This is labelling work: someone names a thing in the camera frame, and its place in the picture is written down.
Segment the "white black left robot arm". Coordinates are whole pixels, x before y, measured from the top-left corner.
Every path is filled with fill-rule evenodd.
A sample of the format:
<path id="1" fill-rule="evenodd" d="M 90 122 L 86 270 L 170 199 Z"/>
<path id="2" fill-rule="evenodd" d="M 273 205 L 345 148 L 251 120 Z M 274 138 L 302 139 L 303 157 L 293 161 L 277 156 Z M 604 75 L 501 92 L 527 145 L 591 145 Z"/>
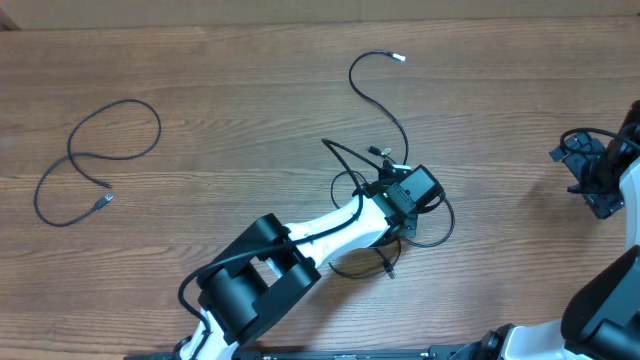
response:
<path id="1" fill-rule="evenodd" d="M 419 214 L 444 198 L 424 167 L 392 165 L 356 188 L 346 205 L 314 220 L 281 223 L 269 213 L 211 263 L 187 277 L 200 289 L 187 310 L 198 321 L 175 359 L 229 359 L 279 322 L 320 280 L 320 268 L 358 249 L 416 234 Z"/>

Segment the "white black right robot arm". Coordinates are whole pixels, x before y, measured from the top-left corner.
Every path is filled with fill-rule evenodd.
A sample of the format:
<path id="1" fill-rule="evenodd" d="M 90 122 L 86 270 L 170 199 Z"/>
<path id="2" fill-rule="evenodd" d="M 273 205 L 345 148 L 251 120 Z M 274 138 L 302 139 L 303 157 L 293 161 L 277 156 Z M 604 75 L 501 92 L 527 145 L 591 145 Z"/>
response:
<path id="1" fill-rule="evenodd" d="M 599 136 L 610 142 L 603 145 Z M 536 326 L 505 325 L 453 353 L 455 359 L 620 359 L 639 356 L 639 104 L 617 132 L 575 128 L 550 153 L 577 182 L 599 219 L 626 211 L 624 253 L 581 288 L 561 319 Z"/>

